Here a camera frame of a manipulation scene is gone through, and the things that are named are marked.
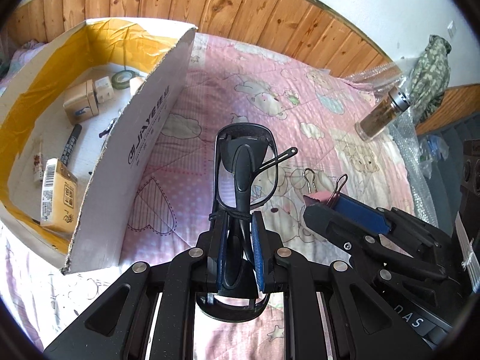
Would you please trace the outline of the pink binder clip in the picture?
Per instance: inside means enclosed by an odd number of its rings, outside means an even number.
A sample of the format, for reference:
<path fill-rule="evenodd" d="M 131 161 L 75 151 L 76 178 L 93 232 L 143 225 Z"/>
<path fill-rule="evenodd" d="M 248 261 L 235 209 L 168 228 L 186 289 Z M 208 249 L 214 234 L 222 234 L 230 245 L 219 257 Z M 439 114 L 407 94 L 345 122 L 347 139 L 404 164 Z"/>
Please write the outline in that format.
<path fill-rule="evenodd" d="M 306 206 L 321 203 L 329 208 L 334 208 L 340 199 L 343 187 L 348 181 L 348 175 L 343 174 L 335 181 L 332 191 L 319 191 L 315 184 L 316 174 L 311 168 L 306 168 L 304 170 L 303 177 L 307 183 L 307 194 L 303 196 Z"/>

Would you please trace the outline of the black eyeglasses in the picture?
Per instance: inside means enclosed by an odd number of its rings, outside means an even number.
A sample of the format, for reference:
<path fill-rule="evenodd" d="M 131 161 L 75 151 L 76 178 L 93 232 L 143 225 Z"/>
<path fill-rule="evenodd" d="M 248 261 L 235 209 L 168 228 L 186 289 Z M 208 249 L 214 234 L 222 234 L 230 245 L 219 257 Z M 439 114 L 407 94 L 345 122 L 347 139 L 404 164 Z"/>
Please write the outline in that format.
<path fill-rule="evenodd" d="M 262 293 L 256 282 L 251 222 L 252 214 L 260 211 L 275 191 L 270 189 L 264 197 L 255 198 L 253 184 L 264 172 L 277 172 L 280 163 L 297 153 L 295 147 L 278 152 L 272 132 L 260 124 L 229 124 L 216 134 L 209 221 L 211 227 L 219 210 L 228 215 L 224 273 L 218 292 L 196 296 L 202 312 L 214 320 L 249 322 L 260 317 L 269 302 L 271 293 Z"/>

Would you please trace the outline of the beige tissue pack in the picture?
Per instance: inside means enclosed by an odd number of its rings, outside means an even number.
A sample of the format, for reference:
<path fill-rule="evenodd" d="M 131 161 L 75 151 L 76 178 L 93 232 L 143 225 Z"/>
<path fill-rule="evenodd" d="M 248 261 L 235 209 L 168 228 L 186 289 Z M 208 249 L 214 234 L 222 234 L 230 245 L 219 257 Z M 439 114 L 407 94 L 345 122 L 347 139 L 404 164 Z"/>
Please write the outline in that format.
<path fill-rule="evenodd" d="M 53 233 L 71 236 L 77 213 L 77 178 L 58 158 L 51 158 L 43 175 L 40 224 Z"/>

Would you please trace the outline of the black marker pen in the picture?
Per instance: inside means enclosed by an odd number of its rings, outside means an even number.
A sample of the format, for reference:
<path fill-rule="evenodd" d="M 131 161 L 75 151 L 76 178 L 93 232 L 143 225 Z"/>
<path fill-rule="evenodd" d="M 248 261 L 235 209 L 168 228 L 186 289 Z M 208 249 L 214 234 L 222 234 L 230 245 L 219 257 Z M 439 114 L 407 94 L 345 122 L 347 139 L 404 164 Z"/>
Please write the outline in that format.
<path fill-rule="evenodd" d="M 67 139 L 67 142 L 64 146 L 63 152 L 60 157 L 60 162 L 64 164 L 64 166 L 67 166 L 70 161 L 72 152 L 75 149 L 81 130 L 82 130 L 82 126 L 80 124 L 75 124 L 73 126 L 72 132 L 69 138 Z"/>

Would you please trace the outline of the green tape roll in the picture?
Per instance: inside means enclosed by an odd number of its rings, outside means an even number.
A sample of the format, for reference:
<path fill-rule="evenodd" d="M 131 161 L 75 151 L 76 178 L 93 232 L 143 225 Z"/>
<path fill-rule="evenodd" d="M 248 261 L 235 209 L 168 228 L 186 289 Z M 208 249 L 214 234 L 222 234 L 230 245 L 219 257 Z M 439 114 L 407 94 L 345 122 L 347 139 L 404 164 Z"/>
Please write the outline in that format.
<path fill-rule="evenodd" d="M 137 72 L 132 70 L 123 70 L 116 72 L 111 79 L 112 88 L 116 90 L 124 90 L 130 87 L 130 81 L 137 77 Z"/>

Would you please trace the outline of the purple silver action figure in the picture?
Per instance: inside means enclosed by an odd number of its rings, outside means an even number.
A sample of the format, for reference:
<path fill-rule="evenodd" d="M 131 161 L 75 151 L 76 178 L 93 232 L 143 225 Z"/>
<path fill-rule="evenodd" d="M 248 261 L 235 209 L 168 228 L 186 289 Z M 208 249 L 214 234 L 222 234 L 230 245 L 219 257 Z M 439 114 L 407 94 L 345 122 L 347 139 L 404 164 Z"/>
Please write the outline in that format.
<path fill-rule="evenodd" d="M 117 121 L 117 118 L 112 119 L 112 120 L 109 122 L 109 124 L 106 126 L 106 128 L 104 128 L 103 131 L 101 131 L 101 132 L 98 134 L 98 137 L 99 137 L 100 139 L 102 139 L 103 137 L 107 136 L 107 135 L 111 132 L 112 128 L 114 127 L 114 125 L 115 125 L 115 123 L 116 123 L 116 121 Z"/>

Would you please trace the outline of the red white staples box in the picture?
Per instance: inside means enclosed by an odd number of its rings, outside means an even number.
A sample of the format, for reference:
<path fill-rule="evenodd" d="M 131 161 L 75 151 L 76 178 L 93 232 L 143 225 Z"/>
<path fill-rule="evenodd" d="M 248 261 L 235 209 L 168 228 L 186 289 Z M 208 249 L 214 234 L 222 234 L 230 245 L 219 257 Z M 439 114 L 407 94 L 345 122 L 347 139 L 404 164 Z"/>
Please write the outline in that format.
<path fill-rule="evenodd" d="M 131 97 L 139 91 L 144 82 L 145 78 L 141 76 L 135 76 L 129 80 L 129 92 Z"/>

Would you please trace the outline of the pink cartoon quilt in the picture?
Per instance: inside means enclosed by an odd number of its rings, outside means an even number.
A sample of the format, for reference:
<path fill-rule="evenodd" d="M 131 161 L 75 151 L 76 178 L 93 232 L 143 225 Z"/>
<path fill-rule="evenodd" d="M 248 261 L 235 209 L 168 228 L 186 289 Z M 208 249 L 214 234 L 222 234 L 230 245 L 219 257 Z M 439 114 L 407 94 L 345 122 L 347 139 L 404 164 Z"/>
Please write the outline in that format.
<path fill-rule="evenodd" d="M 191 248 L 208 228 L 214 141 L 225 125 L 268 127 L 280 150 L 298 154 L 262 174 L 252 195 L 268 229 L 306 258 L 323 264 L 348 254 L 307 230 L 304 195 L 331 191 L 341 175 L 344 193 L 373 207 L 413 212 L 407 170 L 397 144 L 383 134 L 358 138 L 355 122 L 373 96 L 343 80 L 270 50 L 197 34 L 185 87 L 138 176 L 103 189 L 98 208 L 126 201 L 113 237 L 121 242 L 114 267 L 63 275 L 37 256 L 8 225 L 1 226 L 1 299 L 28 339 L 45 348 L 137 260 L 158 264 Z"/>

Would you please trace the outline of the glass tea bottle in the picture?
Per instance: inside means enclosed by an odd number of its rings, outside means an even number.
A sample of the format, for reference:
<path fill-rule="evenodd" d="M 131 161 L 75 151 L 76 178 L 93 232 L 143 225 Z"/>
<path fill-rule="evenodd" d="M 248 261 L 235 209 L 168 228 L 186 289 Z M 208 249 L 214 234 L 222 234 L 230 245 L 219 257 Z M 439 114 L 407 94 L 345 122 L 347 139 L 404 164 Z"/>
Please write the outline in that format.
<path fill-rule="evenodd" d="M 394 86 L 361 121 L 355 131 L 363 141 L 371 141 L 383 129 L 410 107 L 408 96 Z"/>

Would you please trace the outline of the camouflage cloth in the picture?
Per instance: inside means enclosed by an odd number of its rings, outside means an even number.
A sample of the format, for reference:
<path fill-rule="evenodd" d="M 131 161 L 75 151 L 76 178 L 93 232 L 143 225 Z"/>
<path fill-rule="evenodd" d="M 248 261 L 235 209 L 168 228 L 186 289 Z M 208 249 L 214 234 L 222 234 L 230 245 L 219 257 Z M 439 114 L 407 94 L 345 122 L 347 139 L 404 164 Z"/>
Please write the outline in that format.
<path fill-rule="evenodd" d="M 451 51 L 446 39 L 430 35 L 427 46 L 411 70 L 408 97 L 414 125 L 427 121 L 441 106 L 451 76 L 448 63 Z"/>

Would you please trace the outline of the white power adapter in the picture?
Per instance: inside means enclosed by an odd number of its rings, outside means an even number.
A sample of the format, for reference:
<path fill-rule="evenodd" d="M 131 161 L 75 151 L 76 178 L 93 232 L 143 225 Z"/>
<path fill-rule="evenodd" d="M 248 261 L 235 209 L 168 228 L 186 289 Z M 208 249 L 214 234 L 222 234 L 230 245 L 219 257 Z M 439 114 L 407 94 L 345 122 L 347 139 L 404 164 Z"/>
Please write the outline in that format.
<path fill-rule="evenodd" d="M 94 92 L 98 103 L 102 104 L 114 98 L 114 89 L 110 77 L 104 76 L 94 82 Z"/>

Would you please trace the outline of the white cardboard box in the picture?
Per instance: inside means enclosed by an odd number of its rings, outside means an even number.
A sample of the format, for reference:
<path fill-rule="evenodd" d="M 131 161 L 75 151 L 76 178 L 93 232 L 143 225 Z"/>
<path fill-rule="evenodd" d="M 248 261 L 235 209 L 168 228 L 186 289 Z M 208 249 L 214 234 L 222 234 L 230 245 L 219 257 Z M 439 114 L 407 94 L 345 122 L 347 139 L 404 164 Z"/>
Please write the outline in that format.
<path fill-rule="evenodd" d="M 137 186 L 184 87 L 195 33 L 195 25 L 168 19 L 87 19 L 46 44 L 1 94 L 1 222 L 65 275 L 120 261 Z M 40 224 L 34 143 L 42 137 L 44 158 L 59 158 L 73 129 L 64 91 L 124 69 L 145 82 L 133 97 L 116 92 L 82 122 L 67 166 L 77 178 L 76 228 L 71 236 L 51 232 Z"/>

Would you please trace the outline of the tan small box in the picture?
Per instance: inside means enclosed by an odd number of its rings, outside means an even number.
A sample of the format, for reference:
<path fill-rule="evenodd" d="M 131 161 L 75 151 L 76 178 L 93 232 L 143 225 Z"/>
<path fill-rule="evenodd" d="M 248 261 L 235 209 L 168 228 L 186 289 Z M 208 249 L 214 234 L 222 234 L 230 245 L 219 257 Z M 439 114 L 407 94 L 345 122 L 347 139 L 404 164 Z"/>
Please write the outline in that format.
<path fill-rule="evenodd" d="M 80 124 L 99 114 L 92 80 L 86 80 L 64 91 L 64 111 L 72 125 Z"/>

